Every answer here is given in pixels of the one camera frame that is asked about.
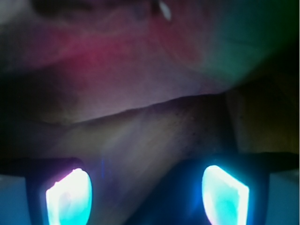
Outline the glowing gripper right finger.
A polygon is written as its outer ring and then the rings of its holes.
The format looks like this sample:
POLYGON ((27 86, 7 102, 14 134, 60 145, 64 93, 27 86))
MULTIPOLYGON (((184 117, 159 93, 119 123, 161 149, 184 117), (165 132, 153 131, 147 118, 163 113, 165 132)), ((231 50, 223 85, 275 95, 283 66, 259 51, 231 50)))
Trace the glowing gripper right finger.
POLYGON ((297 225, 299 155, 218 154, 183 162, 185 225, 297 225))

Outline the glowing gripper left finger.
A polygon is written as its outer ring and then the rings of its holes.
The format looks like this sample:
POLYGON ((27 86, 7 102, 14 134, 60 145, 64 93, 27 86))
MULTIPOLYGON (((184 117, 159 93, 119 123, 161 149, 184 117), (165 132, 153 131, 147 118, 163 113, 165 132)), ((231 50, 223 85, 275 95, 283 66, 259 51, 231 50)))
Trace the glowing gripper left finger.
POLYGON ((2 225, 86 225, 92 182, 84 163, 70 158, 2 158, 2 225))

